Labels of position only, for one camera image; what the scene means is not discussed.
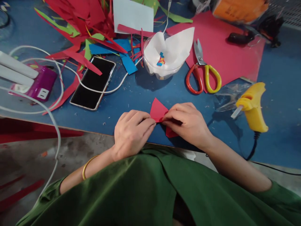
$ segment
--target clear plastic bag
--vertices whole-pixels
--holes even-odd
[[[236,108],[237,100],[251,86],[245,84],[230,84],[222,87],[214,96],[214,107],[217,112],[232,110]]]

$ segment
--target scissor handle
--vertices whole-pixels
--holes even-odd
[[[210,80],[209,80],[209,69],[212,71],[212,73],[215,75],[216,80],[217,80],[217,85],[216,89],[213,90],[210,86]],[[209,93],[216,93],[220,90],[222,87],[222,78],[220,77],[219,73],[217,70],[214,69],[211,65],[205,65],[205,83],[206,83],[206,88]]]
[[[203,83],[202,83],[202,80],[201,80],[201,76],[198,72],[198,64],[195,64],[194,66],[192,66],[190,68],[190,70],[188,71],[187,75],[186,75],[186,85],[187,85],[187,88],[189,89],[190,92],[192,92],[193,94],[200,94],[203,92]],[[200,87],[200,91],[196,91],[192,88],[192,86],[190,85],[190,75],[191,73],[193,72],[193,75],[194,77],[197,79],[198,81],[198,85]]]

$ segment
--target workbench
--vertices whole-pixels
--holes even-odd
[[[0,49],[3,52],[9,53],[19,45],[36,46],[51,54],[69,47],[68,41],[35,13],[34,7],[43,7],[42,1],[15,0],[10,4],[9,15],[12,24],[6,31],[0,30]],[[172,4],[171,12],[187,18],[193,16],[188,12],[186,5],[176,3]],[[163,12],[159,8],[157,16],[161,15]],[[169,27],[174,24],[170,19]],[[164,26],[165,24],[156,27],[155,31],[163,30]],[[266,84],[261,106],[269,131],[261,134],[253,161],[301,169],[300,38],[300,31],[282,27],[279,35],[282,45],[275,49],[265,46],[258,81]],[[43,53],[32,49],[20,50],[16,55],[19,56],[19,60],[45,57]],[[119,57],[113,55],[107,59],[117,64],[107,89],[109,91],[119,85],[126,71]],[[240,155],[248,156],[253,146],[254,132],[250,130],[244,114],[233,120],[230,117],[232,111],[215,112],[214,95],[204,92],[192,95],[188,92],[184,82],[187,72],[188,66],[184,63],[179,72],[170,79],[159,81],[155,76],[150,76],[144,67],[138,65],[138,71],[129,75],[120,89],[104,96],[97,111],[88,111],[71,105],[69,98],[62,107],[53,111],[53,116],[60,127],[112,136],[115,124],[123,112],[131,109],[150,112],[155,97],[167,108],[176,103],[192,102],[203,114],[210,131],[216,137]],[[65,88],[72,83],[74,76],[69,70],[64,69]],[[244,82],[237,79],[232,83]],[[8,88],[11,83],[0,79],[0,85]],[[57,79],[46,105],[50,106],[60,93],[60,82]],[[41,110],[39,105],[31,106],[26,99],[9,95],[3,90],[0,91],[0,97],[0,105],[7,108],[28,112]],[[20,115],[2,110],[0,115],[52,124],[47,115]],[[180,137],[168,139],[165,136],[165,128],[161,125],[155,127],[148,142],[196,150]]]

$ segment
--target black phone screen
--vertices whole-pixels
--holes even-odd
[[[86,87],[89,87],[91,89],[97,91],[105,91],[108,80],[115,67],[115,63],[98,57],[93,57],[91,63],[102,72],[102,75],[98,75],[95,72],[87,69],[82,78],[82,83]],[[94,91],[88,90],[81,84],[79,84],[70,100],[70,103],[86,107],[91,110],[96,110],[102,96],[102,93],[96,93]]]

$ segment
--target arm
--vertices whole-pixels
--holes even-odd
[[[85,171],[86,178],[93,176],[113,162],[137,154],[151,135],[155,125],[155,120],[151,119],[150,114],[146,112],[131,110],[123,113],[115,127],[115,144],[89,162]],[[60,194],[64,194],[83,181],[83,168],[84,166],[78,168],[63,180]]]
[[[272,182],[209,131],[202,114],[192,103],[176,104],[163,118],[184,140],[203,150],[217,171],[249,192],[267,191]]]

